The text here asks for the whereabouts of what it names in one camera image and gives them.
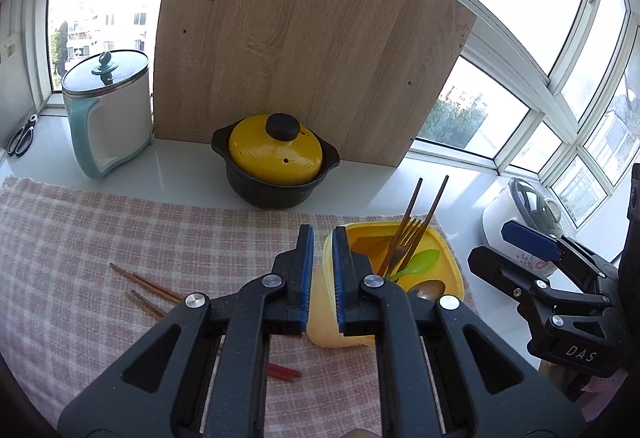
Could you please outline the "right hand in glove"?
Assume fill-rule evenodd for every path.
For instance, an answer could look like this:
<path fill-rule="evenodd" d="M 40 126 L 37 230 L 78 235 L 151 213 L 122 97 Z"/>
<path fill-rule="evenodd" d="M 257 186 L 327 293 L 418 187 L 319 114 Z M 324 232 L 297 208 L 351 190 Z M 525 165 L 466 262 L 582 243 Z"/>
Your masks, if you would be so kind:
<path fill-rule="evenodd" d="M 610 377 L 590 376 L 584 383 L 576 372 L 544 360 L 538 372 L 577 404 L 587 422 L 593 422 L 606 409 L 628 377 L 625 369 L 618 369 Z"/>

